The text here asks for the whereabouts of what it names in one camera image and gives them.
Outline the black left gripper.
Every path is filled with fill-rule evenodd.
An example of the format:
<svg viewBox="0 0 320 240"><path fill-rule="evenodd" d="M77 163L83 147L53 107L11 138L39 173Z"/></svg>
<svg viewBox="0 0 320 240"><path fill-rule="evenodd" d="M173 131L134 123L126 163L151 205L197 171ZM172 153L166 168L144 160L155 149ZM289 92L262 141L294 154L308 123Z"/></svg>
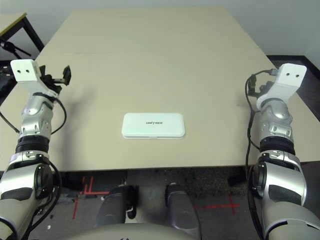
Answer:
<svg viewBox="0 0 320 240"><path fill-rule="evenodd" d="M58 84L64 84L68 86L71 81L72 73L71 68L67 65L63 70L63 78L53 78L50 74L46 74L46 66L42 65L39 67L40 70L40 79L42 82L56 94L60 94L62 87Z"/></svg>

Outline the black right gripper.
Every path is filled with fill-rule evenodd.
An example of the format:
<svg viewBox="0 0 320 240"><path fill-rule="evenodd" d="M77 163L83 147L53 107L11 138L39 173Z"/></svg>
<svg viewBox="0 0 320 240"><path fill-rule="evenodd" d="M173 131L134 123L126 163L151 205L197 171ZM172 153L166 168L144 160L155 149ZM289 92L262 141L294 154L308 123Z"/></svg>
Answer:
<svg viewBox="0 0 320 240"><path fill-rule="evenodd" d="M272 81L267 81L265 84L261 85L259 87L259 95L262 96L262 95L267 94L272 86L273 86Z"/></svg>

